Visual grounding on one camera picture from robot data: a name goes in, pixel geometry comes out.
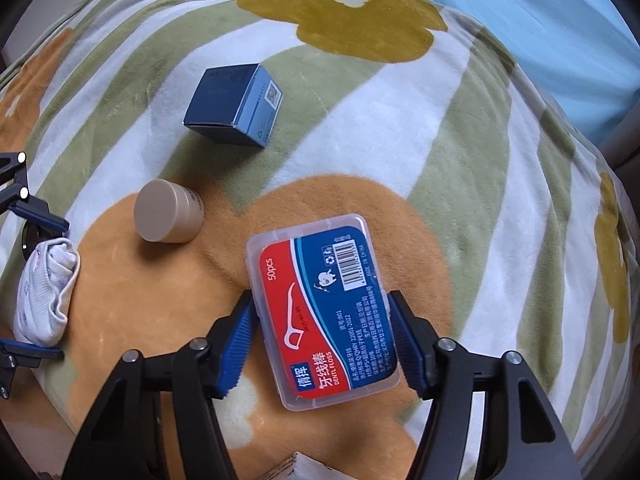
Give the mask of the white patterned sock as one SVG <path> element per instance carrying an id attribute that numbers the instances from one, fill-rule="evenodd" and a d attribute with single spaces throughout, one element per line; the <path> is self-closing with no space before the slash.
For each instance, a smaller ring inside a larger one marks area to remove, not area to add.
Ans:
<path id="1" fill-rule="evenodd" d="M 44 348 L 61 341 L 80 263 L 79 252 L 66 237 L 34 248 L 17 287 L 12 330 L 18 341 Z"/>

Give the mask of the dental floss plastic box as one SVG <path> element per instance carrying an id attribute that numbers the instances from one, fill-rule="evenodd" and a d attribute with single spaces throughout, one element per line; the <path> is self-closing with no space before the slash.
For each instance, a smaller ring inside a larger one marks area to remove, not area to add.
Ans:
<path id="1" fill-rule="evenodd" d="M 390 307 L 363 217 L 254 235 L 246 266 L 285 408 L 326 408 L 398 385 Z"/>

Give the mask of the open cardboard box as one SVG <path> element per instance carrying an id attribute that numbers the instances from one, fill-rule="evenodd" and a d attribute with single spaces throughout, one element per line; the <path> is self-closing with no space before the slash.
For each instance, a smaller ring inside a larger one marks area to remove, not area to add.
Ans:
<path id="1" fill-rule="evenodd" d="M 355 480 L 348 474 L 326 466 L 299 452 L 273 467 L 259 480 Z"/>

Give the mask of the floral striped fleece blanket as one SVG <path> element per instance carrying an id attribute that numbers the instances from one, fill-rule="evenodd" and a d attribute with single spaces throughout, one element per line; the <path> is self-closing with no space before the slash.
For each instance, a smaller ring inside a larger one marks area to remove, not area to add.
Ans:
<path id="1" fill-rule="evenodd" d="M 208 68 L 283 92 L 265 148 L 183 117 Z M 383 285 L 480 353 L 516 349 L 591 469 L 639 351 L 639 227 L 601 152 L 482 24 L 428 0 L 89 0 L 1 81 L 1 145 L 70 222 L 64 361 L 38 380 L 72 428 L 127 349 L 171 351 L 247 288 L 258 233 L 360 214 Z M 183 244 L 134 202 L 201 197 Z"/>

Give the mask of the dark blue small carton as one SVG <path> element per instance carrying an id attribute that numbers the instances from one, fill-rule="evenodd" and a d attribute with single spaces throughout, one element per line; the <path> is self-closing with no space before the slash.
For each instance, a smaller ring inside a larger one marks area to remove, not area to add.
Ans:
<path id="1" fill-rule="evenodd" d="M 265 148 L 283 92 L 260 64 L 208 68 L 183 117 L 183 125 L 219 144 Z"/>

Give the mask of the light blue bed sheet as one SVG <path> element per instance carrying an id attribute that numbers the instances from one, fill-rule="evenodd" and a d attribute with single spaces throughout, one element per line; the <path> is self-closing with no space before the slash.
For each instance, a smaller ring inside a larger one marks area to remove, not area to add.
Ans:
<path id="1" fill-rule="evenodd" d="M 601 144 L 639 99 L 639 45 L 611 0 L 432 0 L 471 15 Z"/>

